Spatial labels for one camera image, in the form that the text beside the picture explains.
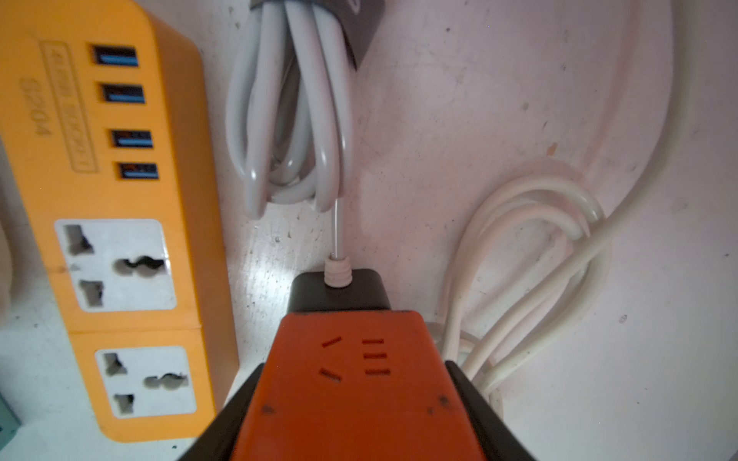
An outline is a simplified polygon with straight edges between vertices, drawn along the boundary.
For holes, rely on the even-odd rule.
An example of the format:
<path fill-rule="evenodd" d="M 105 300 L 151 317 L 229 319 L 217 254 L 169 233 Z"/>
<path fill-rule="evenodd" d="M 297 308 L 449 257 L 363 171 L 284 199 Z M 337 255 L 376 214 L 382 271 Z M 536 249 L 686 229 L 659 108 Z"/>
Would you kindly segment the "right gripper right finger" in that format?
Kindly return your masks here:
<path fill-rule="evenodd" d="M 477 441 L 489 461 L 535 461 L 502 419 L 482 397 L 457 363 L 447 360 L 445 367 L 464 405 Z"/>

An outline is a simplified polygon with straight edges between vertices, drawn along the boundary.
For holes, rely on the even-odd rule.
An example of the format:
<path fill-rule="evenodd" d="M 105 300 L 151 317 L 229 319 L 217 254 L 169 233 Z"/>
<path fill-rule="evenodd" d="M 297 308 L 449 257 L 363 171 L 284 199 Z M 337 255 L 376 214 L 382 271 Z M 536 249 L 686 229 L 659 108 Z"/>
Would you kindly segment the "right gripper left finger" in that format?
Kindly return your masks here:
<path fill-rule="evenodd" d="M 263 373 L 261 363 L 179 461 L 228 461 Z"/>

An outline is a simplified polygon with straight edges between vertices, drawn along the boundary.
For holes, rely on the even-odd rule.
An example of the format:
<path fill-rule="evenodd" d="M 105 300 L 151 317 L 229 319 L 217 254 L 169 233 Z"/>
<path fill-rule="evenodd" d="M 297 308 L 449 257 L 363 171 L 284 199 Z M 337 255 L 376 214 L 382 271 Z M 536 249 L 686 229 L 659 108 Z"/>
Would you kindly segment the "red cube socket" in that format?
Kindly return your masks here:
<path fill-rule="evenodd" d="M 290 314 L 234 447 L 236 460 L 481 460 L 422 316 Z"/>

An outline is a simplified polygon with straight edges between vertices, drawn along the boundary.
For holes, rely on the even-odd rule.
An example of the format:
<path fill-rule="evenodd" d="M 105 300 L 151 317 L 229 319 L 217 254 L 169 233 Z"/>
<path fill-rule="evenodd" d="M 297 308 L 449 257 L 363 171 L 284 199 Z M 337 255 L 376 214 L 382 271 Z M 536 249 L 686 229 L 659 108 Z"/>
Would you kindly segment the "orange power strip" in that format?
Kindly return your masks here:
<path fill-rule="evenodd" d="M 198 48 L 133 1 L 5 1 L 1 139 L 101 431 L 200 436 L 238 346 Z"/>

